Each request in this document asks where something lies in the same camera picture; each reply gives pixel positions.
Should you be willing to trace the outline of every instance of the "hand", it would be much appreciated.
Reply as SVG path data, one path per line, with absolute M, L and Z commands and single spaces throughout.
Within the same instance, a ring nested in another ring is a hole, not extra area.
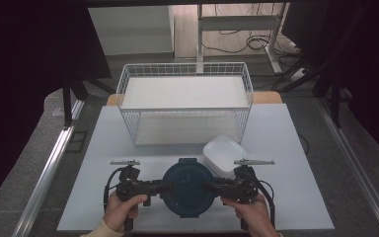
M 146 195 L 140 195 L 132 197 L 128 201 L 121 201 L 116 196 L 115 192 L 113 192 L 110 194 L 109 204 L 107 205 L 106 214 L 104 215 L 103 220 L 109 229 L 123 233 L 125 219 L 127 217 L 137 217 L 137 206 L 146 200 Z
M 278 233 L 276 233 L 269 221 L 265 197 L 263 195 L 257 195 L 251 202 L 244 204 L 224 197 L 221 198 L 221 201 L 235 208 L 238 218 L 245 219 L 249 225 L 249 233 L 252 237 L 278 236 Z

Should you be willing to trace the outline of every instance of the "gray carpet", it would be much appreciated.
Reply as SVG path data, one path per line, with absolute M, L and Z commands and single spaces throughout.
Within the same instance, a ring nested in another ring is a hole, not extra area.
M 258 90 L 268 90 L 269 85 L 277 80 L 263 58 L 232 59 L 248 62 L 253 83 Z M 144 59 L 109 57 L 108 60 L 114 78 L 118 78 L 125 63 L 176 61 L 169 56 L 149 56 Z M 104 82 L 113 87 L 116 85 L 116 81 L 112 79 L 105 79 Z M 307 158 L 336 229 L 282 233 L 284 236 L 379 236 L 379 222 L 320 114 L 316 100 L 311 96 L 312 85 L 313 82 L 305 84 L 293 92 L 283 94 L 282 98 L 301 135 L 300 140 L 308 151 Z M 80 122 L 63 155 L 30 236 L 79 236 L 79 233 L 63 233 L 55 229 L 80 169 L 101 107 L 108 97 L 99 88 L 92 85 L 87 85 L 87 88 L 91 95 L 85 103 Z M 58 113 L 58 108 L 62 107 L 61 93 L 50 95 L 44 106 L 45 112 L 35 133 L 0 189 L 0 236 L 12 234 L 63 126 L 63 116 Z M 343 132 L 379 191 L 378 144 L 354 119 L 346 104 L 341 105 L 341 124 Z

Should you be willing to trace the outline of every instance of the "floor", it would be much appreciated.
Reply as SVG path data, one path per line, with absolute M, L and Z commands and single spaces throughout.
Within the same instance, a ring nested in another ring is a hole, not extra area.
M 245 14 L 247 8 L 241 9 Z M 284 43 L 286 39 L 283 36 L 278 39 L 281 40 L 282 47 L 285 47 L 286 50 L 296 50 L 289 43 Z M 229 44 L 229 48 L 230 46 L 234 46 L 234 48 L 240 46 L 232 43 L 224 44 Z M 190 54 L 185 54 L 186 50 L 190 52 L 193 48 L 183 49 L 182 56 L 179 58 L 165 55 L 109 56 L 108 63 L 114 79 L 103 79 L 102 81 L 115 88 L 116 78 L 119 77 L 125 63 L 193 61 Z M 248 64 L 254 88 L 257 91 L 269 90 L 279 78 L 273 74 L 267 57 L 263 53 L 254 53 L 254 55 L 248 53 L 243 55 L 226 54 L 226 56 L 220 53 L 214 56 L 207 54 L 206 60 L 245 61 Z M 296 58 L 285 58 L 284 60 L 286 60 L 284 64 L 287 66 L 282 65 L 282 67 L 283 70 L 286 70 Z M 299 233 L 285 230 L 282 233 L 284 236 L 379 236 L 379 222 L 319 113 L 316 98 L 311 93 L 313 85 L 314 82 L 310 81 L 289 93 L 281 94 L 281 97 L 289 108 L 300 135 L 299 139 L 302 141 L 336 230 L 318 233 Z M 75 174 L 80 168 L 81 157 L 86 152 L 87 143 L 92 136 L 92 124 L 98 118 L 98 108 L 105 103 L 108 97 L 108 94 L 101 89 L 90 84 L 86 84 L 86 86 L 92 100 L 86 105 L 86 113 L 82 115 L 86 118 L 86 122 L 78 124 L 75 134 L 77 137 L 82 135 L 83 142 L 77 143 L 75 139 L 72 139 L 69 143 L 30 236 L 78 236 L 78 233 L 59 233 L 55 232 L 54 229 L 69 196 L 69 189 L 75 181 Z M 343 95 L 343 97 L 345 102 L 341 103 L 340 115 L 342 131 L 379 193 L 379 145 L 354 118 L 347 108 L 347 96 Z M 35 132 L 0 189 L 0 236 L 10 236 L 13 233 L 29 201 L 51 149 L 63 127 L 61 108 L 62 96 L 60 91 L 46 98 L 44 113 Z

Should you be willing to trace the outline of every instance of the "wire basket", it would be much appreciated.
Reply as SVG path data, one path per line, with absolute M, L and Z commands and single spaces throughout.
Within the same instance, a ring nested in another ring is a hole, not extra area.
M 243 62 L 127 64 L 116 103 L 136 145 L 241 142 L 252 83 Z

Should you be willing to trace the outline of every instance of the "white tabletop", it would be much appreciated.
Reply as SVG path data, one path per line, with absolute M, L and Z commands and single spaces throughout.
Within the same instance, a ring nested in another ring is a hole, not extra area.
M 273 160 L 275 165 L 255 166 L 260 180 L 275 191 L 276 229 L 333 229 L 324 201 L 304 155 L 294 124 L 284 104 L 253 105 L 241 144 L 248 159 Z M 103 191 L 116 166 L 111 161 L 136 159 L 139 180 L 162 179 L 179 158 L 196 157 L 203 163 L 203 146 L 135 147 L 117 107 L 104 107 L 89 144 L 74 188 L 57 230 L 92 230 L 103 216 Z M 180 219 L 159 197 L 140 206 L 134 231 L 235 232 L 240 222 L 234 210 L 217 198 L 199 218 Z

